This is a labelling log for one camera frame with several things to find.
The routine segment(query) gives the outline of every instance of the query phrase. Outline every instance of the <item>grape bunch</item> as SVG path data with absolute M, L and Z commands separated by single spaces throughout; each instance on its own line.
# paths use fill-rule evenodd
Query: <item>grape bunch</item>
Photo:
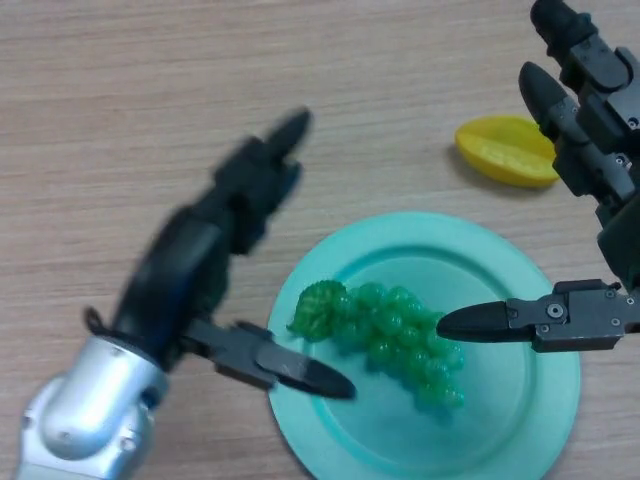
M 309 342 L 330 338 L 343 352 L 366 352 L 371 368 L 402 380 L 421 405 L 459 408 L 464 395 L 453 374 L 464 357 L 458 344 L 437 335 L 443 315 L 403 287 L 365 283 L 347 291 L 323 280 L 302 292 L 287 328 Z

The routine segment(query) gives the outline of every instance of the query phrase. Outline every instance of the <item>robotic arm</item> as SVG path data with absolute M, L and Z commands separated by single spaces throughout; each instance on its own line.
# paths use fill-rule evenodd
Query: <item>robotic arm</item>
M 531 21 L 579 103 L 529 62 L 520 72 L 520 91 L 554 142 L 553 166 L 571 193 L 598 202 L 598 245 L 621 283 L 560 282 L 536 301 L 467 307 L 447 315 L 438 333 L 462 341 L 532 342 L 538 352 L 612 349 L 626 333 L 640 331 L 640 63 L 626 48 L 609 48 L 591 17 L 562 0 L 538 0 Z M 622 285 L 628 295 L 620 293 Z
M 227 289 L 231 255 L 246 255 L 267 218 L 297 183 L 288 159 L 311 115 L 301 110 L 267 140 L 247 139 L 214 174 L 214 186 L 179 208 L 138 265 L 110 326 L 85 311 L 91 336 L 69 372 L 52 379 L 24 412 L 17 480 L 122 480 L 148 452 L 168 375 L 187 353 L 268 389 L 352 398 L 337 371 L 279 347 L 269 330 L 209 321 Z

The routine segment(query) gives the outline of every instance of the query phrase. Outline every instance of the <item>wood grain surface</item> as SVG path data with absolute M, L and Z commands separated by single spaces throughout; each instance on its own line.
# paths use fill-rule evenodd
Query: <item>wood grain surface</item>
M 523 0 L 4 0 L 0 2 L 0 478 L 25 403 L 82 345 L 83 306 L 112 312 L 167 212 L 244 134 L 316 114 L 302 188 L 269 241 L 234 263 L 221 322 L 264 325 L 320 239 L 403 209 L 504 235 L 553 281 L 611 280 L 591 199 L 501 186 L 452 149 L 465 121 L 525 113 L 521 64 L 557 73 Z M 640 53 L 637 0 L 575 0 Z M 638 340 L 583 356 L 571 441 L 551 479 L 640 475 Z M 265 395 L 187 360 L 137 478 L 308 478 Z

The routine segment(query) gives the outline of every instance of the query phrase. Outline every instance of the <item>green grapes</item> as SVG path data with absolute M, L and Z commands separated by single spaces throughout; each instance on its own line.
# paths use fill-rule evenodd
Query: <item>green grapes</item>
M 403 287 L 370 282 L 347 291 L 323 280 L 302 292 L 288 329 L 309 342 L 331 338 L 344 352 L 364 351 L 370 366 L 401 379 L 420 405 L 460 408 L 464 395 L 453 376 L 464 356 L 436 334 L 443 315 Z

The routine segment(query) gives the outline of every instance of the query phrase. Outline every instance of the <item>screw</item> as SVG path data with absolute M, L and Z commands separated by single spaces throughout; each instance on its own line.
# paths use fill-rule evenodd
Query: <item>screw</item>
M 552 303 L 547 307 L 547 315 L 549 315 L 551 318 L 560 318 L 562 317 L 563 313 L 564 309 L 562 308 L 562 305 L 559 305 L 557 303 Z
M 132 452 L 136 449 L 136 442 L 131 438 L 122 437 L 122 439 L 120 439 L 120 448 L 125 452 Z

